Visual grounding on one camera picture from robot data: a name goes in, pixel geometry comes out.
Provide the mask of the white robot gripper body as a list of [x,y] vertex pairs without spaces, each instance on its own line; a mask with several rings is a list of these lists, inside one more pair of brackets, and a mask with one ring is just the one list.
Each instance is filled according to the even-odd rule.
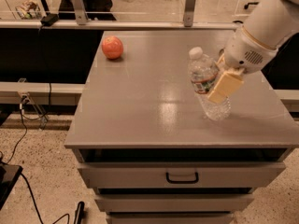
[[224,61],[228,67],[244,69],[251,74],[261,71],[278,53],[261,45],[244,27],[238,28],[224,48]]

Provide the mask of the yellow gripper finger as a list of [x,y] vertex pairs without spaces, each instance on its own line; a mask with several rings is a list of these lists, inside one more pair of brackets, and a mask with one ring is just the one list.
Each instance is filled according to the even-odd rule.
[[214,104],[220,104],[243,84],[244,80],[242,74],[233,71],[224,71],[216,84],[209,91],[207,99]]
[[223,54],[217,60],[216,65],[218,66],[218,68],[220,70],[224,70],[225,69],[225,59],[224,59],[224,55]]

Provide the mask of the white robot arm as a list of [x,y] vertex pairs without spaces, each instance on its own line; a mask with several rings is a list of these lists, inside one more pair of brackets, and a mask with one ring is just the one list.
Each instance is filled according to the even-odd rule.
[[299,32],[299,0],[261,0],[229,38],[217,61],[221,70],[207,99],[219,104],[243,85],[243,76],[262,70]]

